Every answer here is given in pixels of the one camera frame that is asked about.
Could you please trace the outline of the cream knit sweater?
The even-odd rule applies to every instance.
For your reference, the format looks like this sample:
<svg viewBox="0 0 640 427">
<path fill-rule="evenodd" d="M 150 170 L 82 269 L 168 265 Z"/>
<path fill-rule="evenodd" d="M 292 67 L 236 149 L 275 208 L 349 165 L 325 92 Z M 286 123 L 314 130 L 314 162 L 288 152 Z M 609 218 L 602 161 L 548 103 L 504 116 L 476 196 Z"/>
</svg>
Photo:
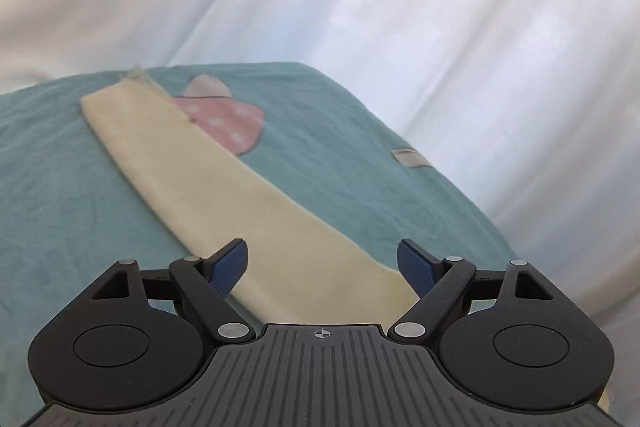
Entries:
<svg viewBox="0 0 640 427">
<path fill-rule="evenodd" d="M 81 112 L 115 164 L 196 257 L 248 247 L 233 296 L 265 323 L 390 326 L 416 303 L 395 270 L 242 163 L 264 125 L 218 78 L 172 96 L 141 69 L 84 96 Z"/>
</svg>

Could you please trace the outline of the teal mushroom print bedsheet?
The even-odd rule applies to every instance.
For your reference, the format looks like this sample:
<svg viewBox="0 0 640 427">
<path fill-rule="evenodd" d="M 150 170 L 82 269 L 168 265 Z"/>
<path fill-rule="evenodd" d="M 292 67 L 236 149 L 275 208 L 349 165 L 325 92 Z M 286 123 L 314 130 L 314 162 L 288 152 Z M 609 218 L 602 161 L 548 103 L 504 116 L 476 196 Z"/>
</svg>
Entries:
<svg viewBox="0 0 640 427">
<path fill-rule="evenodd" d="M 404 140 L 321 72 L 297 63 L 208 65 L 235 100 L 265 114 L 245 164 L 393 267 L 401 239 L 436 257 L 501 270 L 513 251 L 441 173 L 407 168 Z M 165 268 L 184 248 L 120 174 L 80 111 L 118 72 L 67 77 L 1 99 L 1 421 L 41 405 L 27 368 L 32 338 L 122 258 Z"/>
</svg>

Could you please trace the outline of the white sheer curtain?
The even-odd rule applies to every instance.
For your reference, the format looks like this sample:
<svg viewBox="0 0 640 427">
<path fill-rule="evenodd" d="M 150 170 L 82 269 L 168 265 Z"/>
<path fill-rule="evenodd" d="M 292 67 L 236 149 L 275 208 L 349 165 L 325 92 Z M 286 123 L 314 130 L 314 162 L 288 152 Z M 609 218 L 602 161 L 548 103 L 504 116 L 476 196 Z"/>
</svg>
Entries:
<svg viewBox="0 0 640 427">
<path fill-rule="evenodd" d="M 1 0 L 1 88 L 299 62 L 611 332 L 639 328 L 639 0 Z"/>
</svg>

